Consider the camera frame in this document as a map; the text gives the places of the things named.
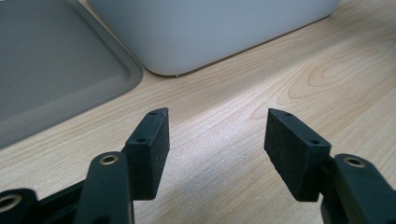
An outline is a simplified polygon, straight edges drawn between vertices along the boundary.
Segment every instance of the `gray tray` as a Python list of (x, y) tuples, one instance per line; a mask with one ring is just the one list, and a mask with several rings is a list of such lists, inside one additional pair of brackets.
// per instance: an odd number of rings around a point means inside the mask
[(133, 89), (142, 70), (77, 1), (0, 1), (0, 148)]

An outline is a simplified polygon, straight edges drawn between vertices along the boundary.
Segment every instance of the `table surface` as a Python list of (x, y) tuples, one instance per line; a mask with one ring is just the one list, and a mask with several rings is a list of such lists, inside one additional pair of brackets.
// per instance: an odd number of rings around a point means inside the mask
[(145, 71), (134, 90), (0, 150), (0, 191), (39, 198), (121, 150), (150, 110), (168, 107), (171, 150), (136, 223), (322, 223), (263, 150), (267, 110), (286, 110), (372, 162), (396, 186), (396, 1), (345, 0), (322, 21), (183, 77)]

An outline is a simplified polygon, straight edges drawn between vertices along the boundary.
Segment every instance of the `wooden table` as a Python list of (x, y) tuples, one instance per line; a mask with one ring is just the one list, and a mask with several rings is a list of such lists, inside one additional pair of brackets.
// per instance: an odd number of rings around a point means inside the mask
[(332, 155), (371, 161), (396, 186), (396, 1), (345, 0), (329, 18), (184, 77), (145, 71), (118, 99), (0, 150), (0, 191), (46, 197), (121, 150), (152, 109), (169, 107), (171, 150), (136, 223), (322, 223), (297, 203), (263, 150), (267, 109), (293, 113)]

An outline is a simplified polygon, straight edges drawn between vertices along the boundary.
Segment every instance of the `wood grain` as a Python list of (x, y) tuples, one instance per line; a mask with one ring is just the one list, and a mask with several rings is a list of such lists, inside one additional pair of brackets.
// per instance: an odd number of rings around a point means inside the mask
[(157, 199), (136, 223), (322, 223), (297, 203), (262, 148), (269, 107), (295, 114), (332, 155), (371, 161), (396, 186), (396, 2), (345, 0), (329, 18), (184, 77), (145, 71), (139, 86), (0, 150), (0, 190), (40, 198), (121, 150), (152, 109), (170, 109), (171, 151)]

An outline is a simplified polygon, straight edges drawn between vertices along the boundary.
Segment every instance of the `hole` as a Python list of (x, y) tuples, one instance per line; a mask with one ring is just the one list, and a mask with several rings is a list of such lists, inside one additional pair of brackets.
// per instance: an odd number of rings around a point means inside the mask
[(10, 194), (0, 198), (0, 213), (6, 212), (17, 206), (22, 200), (22, 196), (18, 194)]
[(138, 139), (136, 139), (136, 142), (145, 143), (146, 142), (146, 138), (138, 138)]
[(111, 219), (108, 216), (101, 216), (97, 217), (92, 224), (108, 224), (110, 223)]
[(346, 162), (347, 164), (349, 164), (351, 166), (358, 167), (358, 168), (363, 168), (366, 166), (366, 164), (364, 164), (363, 161), (361, 161), (357, 158), (347, 157), (344, 159), (344, 162)]
[(109, 155), (109, 156), (105, 156), (103, 157), (99, 162), (103, 165), (109, 165), (109, 164), (113, 164), (114, 162), (116, 162), (119, 159), (118, 156), (115, 155)]
[(311, 140), (310, 142), (311, 142), (312, 144), (314, 144), (314, 145), (319, 145), (319, 144), (320, 144), (320, 142), (317, 141), (317, 140)]

